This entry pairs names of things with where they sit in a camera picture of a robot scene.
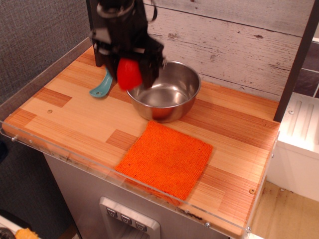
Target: white wood plank wall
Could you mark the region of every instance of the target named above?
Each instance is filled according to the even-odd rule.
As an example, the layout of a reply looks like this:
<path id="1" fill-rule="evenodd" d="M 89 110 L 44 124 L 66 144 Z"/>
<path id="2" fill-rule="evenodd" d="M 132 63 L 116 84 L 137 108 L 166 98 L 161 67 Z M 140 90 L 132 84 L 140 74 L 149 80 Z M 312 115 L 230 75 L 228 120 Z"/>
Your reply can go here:
<path id="1" fill-rule="evenodd" d="M 144 0 L 147 16 L 153 7 Z M 202 80 L 279 101 L 314 0 L 157 0 L 149 34 Z"/>

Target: bowl rim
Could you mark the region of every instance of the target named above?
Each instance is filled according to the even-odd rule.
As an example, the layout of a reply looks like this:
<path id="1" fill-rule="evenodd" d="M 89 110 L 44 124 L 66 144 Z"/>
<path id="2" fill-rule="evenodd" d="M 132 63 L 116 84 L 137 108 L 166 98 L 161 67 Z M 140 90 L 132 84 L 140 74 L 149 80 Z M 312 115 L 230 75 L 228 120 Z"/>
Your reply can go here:
<path id="1" fill-rule="evenodd" d="M 177 105 L 173 105 L 173 106 L 166 106 L 166 107 L 157 107 L 157 106 L 151 106 L 151 105 L 147 105 L 141 101 L 138 101 L 136 98 L 134 98 L 131 94 L 130 94 L 130 91 L 133 90 L 126 90 L 126 92 L 128 93 L 128 95 L 130 96 L 130 98 L 132 100 L 134 100 L 135 102 L 143 105 L 143 106 L 147 106 L 147 107 L 151 107 L 151 108 L 156 108 L 156 109 L 169 109 L 169 108 L 173 108 L 173 107 L 177 107 L 177 106 L 182 106 L 182 105 L 185 105 L 186 103 L 192 101 L 198 94 L 198 92 L 200 91 L 200 88 L 201 88 L 201 78 L 199 77 L 199 74 L 194 70 L 194 68 L 184 64 L 184 63 L 181 63 L 179 61 L 172 61 L 172 60 L 169 60 L 169 61 L 166 61 L 166 64 L 167 63 L 174 63 L 174 64 L 179 64 L 179 65 L 183 65 L 185 67 L 187 67 L 189 70 L 191 70 L 192 72 L 194 72 L 198 78 L 198 89 L 197 91 L 192 95 L 192 97 L 190 97 L 187 101 L 184 101 L 183 103 L 180 103 L 180 104 L 177 104 Z"/>

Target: red object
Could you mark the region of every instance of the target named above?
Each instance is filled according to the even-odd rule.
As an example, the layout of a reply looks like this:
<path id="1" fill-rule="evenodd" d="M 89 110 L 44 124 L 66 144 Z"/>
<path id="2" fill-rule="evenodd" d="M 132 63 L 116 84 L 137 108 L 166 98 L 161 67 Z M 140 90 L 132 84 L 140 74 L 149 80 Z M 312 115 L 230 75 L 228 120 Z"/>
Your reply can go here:
<path id="1" fill-rule="evenodd" d="M 137 61 L 121 58 L 117 70 L 119 86 L 122 90 L 131 90 L 142 83 L 142 75 Z"/>

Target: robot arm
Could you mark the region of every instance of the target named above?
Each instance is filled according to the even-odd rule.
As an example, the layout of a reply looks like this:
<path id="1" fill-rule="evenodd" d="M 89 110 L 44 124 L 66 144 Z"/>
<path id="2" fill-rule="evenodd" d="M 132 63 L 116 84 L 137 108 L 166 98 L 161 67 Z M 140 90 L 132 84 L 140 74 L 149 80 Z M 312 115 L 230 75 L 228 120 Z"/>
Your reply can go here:
<path id="1" fill-rule="evenodd" d="M 98 0 L 95 4 L 93 1 L 90 0 L 93 23 L 90 37 L 96 65 L 105 64 L 116 79 L 119 60 L 135 60 L 144 86 L 151 87 L 163 66 L 163 45 L 148 35 L 143 0 Z"/>

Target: button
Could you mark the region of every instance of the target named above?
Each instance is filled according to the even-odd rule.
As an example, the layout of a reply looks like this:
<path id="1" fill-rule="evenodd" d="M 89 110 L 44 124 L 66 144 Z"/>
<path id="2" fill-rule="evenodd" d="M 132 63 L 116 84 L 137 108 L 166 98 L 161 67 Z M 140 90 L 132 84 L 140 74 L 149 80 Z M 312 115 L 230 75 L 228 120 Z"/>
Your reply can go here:
<path id="1" fill-rule="evenodd" d="M 125 222 L 126 224 L 132 224 L 132 220 L 128 218 L 127 216 L 121 215 L 122 221 Z"/>
<path id="2" fill-rule="evenodd" d="M 118 217 L 118 214 L 117 214 L 114 210 L 112 210 L 112 209 L 110 209 L 110 208 L 106 208 L 106 210 L 108 211 L 108 214 L 109 214 L 111 217 L 113 217 L 113 218 L 117 218 L 117 217 Z"/>
<path id="3" fill-rule="evenodd" d="M 139 229 L 139 230 L 141 230 L 143 232 L 146 232 L 146 226 L 145 225 L 143 225 L 143 224 L 141 224 L 139 222 L 135 222 L 135 224 L 136 224 L 136 228 L 137 229 Z"/>

